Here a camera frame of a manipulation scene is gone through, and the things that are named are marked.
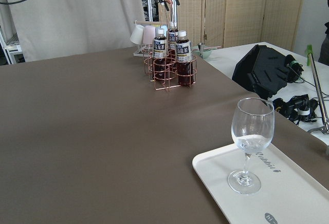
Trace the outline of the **black folded case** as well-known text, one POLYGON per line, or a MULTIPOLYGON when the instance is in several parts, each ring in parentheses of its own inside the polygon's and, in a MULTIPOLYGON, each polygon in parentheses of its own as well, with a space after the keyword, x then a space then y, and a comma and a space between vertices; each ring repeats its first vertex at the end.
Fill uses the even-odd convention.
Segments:
POLYGON ((287 85, 288 73, 283 54, 257 44, 236 64, 232 80, 266 100, 287 85))

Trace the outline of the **tea bottle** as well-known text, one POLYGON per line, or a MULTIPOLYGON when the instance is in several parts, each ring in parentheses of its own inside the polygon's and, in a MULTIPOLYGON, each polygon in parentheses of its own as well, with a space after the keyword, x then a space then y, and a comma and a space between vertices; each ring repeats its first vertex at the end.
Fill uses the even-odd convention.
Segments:
POLYGON ((184 30, 178 32, 176 41, 176 68, 178 83, 183 86, 190 86, 193 83, 193 65, 191 43, 184 30))
POLYGON ((168 46, 169 46, 169 55, 171 57, 175 56, 176 41, 178 40, 178 28, 177 23, 170 21, 169 30, 168 30, 168 46))
POLYGON ((165 78, 165 57, 167 56, 167 37, 165 30, 157 28, 156 36, 153 39, 153 71, 154 77, 163 80, 165 78))

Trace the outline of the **metal tripod pole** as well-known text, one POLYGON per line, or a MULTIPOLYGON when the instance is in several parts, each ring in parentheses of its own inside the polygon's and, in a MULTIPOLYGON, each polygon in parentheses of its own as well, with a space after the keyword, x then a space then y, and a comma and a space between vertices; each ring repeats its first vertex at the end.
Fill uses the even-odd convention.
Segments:
POLYGON ((319 81, 318 74, 317 74, 317 69, 316 69, 316 65, 315 65, 315 61, 314 61, 314 57, 313 57, 313 48, 312 48, 311 44, 307 45, 305 52, 306 52, 306 57, 307 57, 307 66, 310 66, 311 70, 312 70, 314 84, 315 84, 318 101, 319 101, 319 106, 320 106, 320 111, 322 114, 322 123, 323 123, 322 127, 310 129, 308 131, 308 133, 321 131, 323 134, 328 135, 328 115, 327 115, 327 111, 326 111, 326 107, 325 107, 325 103, 324 103, 324 99, 323 99, 320 81, 319 81))

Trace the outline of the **white cup rack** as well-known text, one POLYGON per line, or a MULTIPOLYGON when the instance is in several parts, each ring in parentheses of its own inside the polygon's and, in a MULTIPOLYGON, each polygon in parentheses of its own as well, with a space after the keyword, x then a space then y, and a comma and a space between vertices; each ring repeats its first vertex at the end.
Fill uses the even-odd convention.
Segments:
POLYGON ((144 49, 150 49, 152 47, 153 39, 156 36, 156 29, 164 29, 164 34, 167 35, 168 27, 160 22, 149 21, 134 21, 135 28, 131 34, 130 41, 137 45, 134 56, 142 57, 144 49))

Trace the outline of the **cream rabbit tray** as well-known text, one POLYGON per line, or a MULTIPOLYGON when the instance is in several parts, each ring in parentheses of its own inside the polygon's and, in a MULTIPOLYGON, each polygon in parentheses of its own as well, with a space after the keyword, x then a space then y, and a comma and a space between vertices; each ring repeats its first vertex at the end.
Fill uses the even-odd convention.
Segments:
POLYGON ((328 190, 274 145, 250 159, 260 190, 244 195, 228 176, 241 170, 244 153, 235 144, 198 154, 194 170, 230 223, 328 223, 328 190))

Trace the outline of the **pink plastic cup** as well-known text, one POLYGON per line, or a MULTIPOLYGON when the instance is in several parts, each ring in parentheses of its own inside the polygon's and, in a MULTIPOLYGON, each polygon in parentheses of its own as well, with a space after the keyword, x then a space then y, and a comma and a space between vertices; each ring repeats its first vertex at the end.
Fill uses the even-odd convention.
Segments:
POLYGON ((156 36, 156 27, 147 25, 144 27, 142 42, 146 45, 152 45, 155 36, 156 36))

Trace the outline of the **copper wire bottle basket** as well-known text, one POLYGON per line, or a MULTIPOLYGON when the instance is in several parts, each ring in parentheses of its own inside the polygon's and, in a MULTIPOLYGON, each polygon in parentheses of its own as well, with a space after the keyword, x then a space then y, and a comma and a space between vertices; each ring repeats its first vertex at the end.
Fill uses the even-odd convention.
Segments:
MULTIPOLYGON (((166 23, 168 30, 169 30, 169 22, 174 21, 174 11, 173 11, 173 2, 171 0, 165 0, 165 5, 169 5, 169 15, 166 16, 166 23)), ((169 46, 168 46, 168 31, 167 35, 167 56, 165 57, 165 72, 164 72, 164 79, 160 80, 154 77, 154 71, 153 71, 153 43, 152 47, 150 49, 144 49, 143 52, 143 60, 144 60, 144 73, 149 76, 149 80, 154 83, 154 88, 156 90, 166 90, 169 91, 171 88, 179 87, 183 85, 179 85, 178 83, 178 74, 177 74, 177 68, 176 68, 176 50, 175 50, 175 56, 171 57, 169 55, 169 46)), ((193 65, 193 83, 190 85, 192 86, 196 82, 196 62, 197 57, 193 55, 192 53, 192 65, 193 65)))

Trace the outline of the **clear wine glass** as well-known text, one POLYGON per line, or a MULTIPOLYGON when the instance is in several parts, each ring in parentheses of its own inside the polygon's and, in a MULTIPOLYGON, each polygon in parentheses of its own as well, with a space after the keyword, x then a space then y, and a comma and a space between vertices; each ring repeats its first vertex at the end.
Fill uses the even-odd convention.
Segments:
POLYGON ((275 131, 275 110, 271 102, 261 98, 243 98, 238 101, 231 123, 235 145, 245 153, 242 170, 228 176, 229 186, 236 192, 251 195, 258 192, 261 182, 249 171, 251 155, 262 152, 272 142, 275 131))

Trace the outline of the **steel jigger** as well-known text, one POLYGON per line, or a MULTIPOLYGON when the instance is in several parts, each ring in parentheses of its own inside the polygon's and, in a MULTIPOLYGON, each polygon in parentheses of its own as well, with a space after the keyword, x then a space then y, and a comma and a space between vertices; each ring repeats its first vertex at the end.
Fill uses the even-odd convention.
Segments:
POLYGON ((200 57, 201 57, 201 58, 204 58, 204 57, 203 57, 203 54, 204 54, 205 43, 200 42, 200 43, 197 44, 197 46, 198 46, 198 50, 199 50, 199 55, 200 55, 200 57))

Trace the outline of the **tea bottle back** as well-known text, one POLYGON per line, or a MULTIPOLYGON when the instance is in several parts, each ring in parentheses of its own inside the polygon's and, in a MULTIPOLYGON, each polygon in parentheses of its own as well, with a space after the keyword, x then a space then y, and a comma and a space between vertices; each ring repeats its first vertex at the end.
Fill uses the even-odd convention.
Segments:
POLYGON ((169 30, 168 30, 168 46, 169 46, 169 55, 171 57, 175 56, 176 41, 178 40, 178 28, 177 23, 170 21, 169 30))

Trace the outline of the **white plastic cup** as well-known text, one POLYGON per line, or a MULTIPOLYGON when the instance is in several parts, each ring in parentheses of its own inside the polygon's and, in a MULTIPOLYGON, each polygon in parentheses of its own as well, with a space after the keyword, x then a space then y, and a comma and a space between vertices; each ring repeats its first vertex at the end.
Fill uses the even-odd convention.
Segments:
POLYGON ((136 45, 141 45, 143 40, 144 27, 142 25, 135 25, 135 28, 130 36, 130 41, 136 45))

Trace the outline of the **wooden folding screen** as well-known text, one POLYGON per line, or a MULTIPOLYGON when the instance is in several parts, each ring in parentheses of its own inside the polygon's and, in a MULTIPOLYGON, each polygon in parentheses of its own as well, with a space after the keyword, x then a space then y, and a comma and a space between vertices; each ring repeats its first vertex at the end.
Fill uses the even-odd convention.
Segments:
POLYGON ((268 42, 292 50, 303 0, 179 0, 178 27, 193 45, 268 42))

